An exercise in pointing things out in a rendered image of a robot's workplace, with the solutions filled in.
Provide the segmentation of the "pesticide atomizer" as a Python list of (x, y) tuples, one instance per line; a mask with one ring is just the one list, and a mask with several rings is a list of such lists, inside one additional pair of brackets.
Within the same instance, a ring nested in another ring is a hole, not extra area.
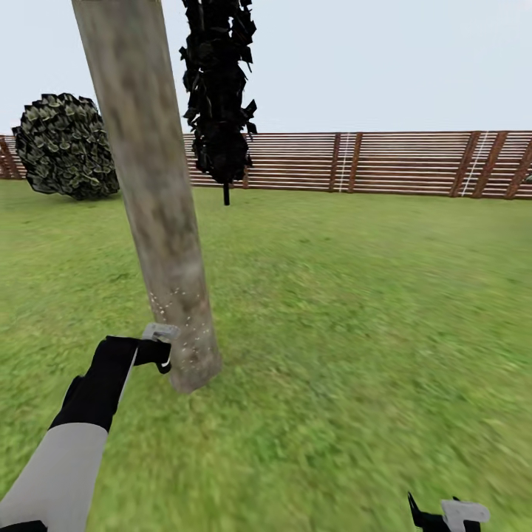
[(156, 363), (156, 366), (157, 366), (159, 372), (162, 373), (163, 375), (166, 375), (166, 373), (169, 373), (171, 371), (171, 362), (170, 361), (168, 361), (167, 364)]

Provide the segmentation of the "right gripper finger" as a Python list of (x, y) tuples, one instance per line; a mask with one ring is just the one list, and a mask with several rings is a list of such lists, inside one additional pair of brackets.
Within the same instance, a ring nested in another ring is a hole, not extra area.
[(420, 515), (421, 512), (419, 511), (419, 508), (417, 507), (416, 502), (413, 499), (413, 496), (410, 491), (408, 493), (408, 498), (409, 498), (410, 509), (412, 509), (412, 516), (413, 516), (415, 526), (421, 528), (422, 527), (422, 517)]

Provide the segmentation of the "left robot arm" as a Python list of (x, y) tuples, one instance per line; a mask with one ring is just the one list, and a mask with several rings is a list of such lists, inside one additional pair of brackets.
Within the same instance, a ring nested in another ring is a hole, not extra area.
[(167, 364), (171, 344), (157, 337), (179, 335), (154, 320), (141, 340), (108, 335), (98, 344), (89, 371), (69, 385), (62, 412), (0, 501), (0, 532), (85, 532), (107, 431), (130, 371)]

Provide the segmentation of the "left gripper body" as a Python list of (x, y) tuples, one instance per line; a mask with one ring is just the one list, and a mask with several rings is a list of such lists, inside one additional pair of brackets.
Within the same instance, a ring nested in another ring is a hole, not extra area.
[(169, 352), (171, 350), (171, 344), (165, 344), (161, 341), (142, 341), (147, 348), (147, 354), (146, 358), (144, 358), (144, 361), (141, 361), (140, 364), (148, 364), (148, 363), (160, 363), (160, 364), (167, 364), (169, 360)]

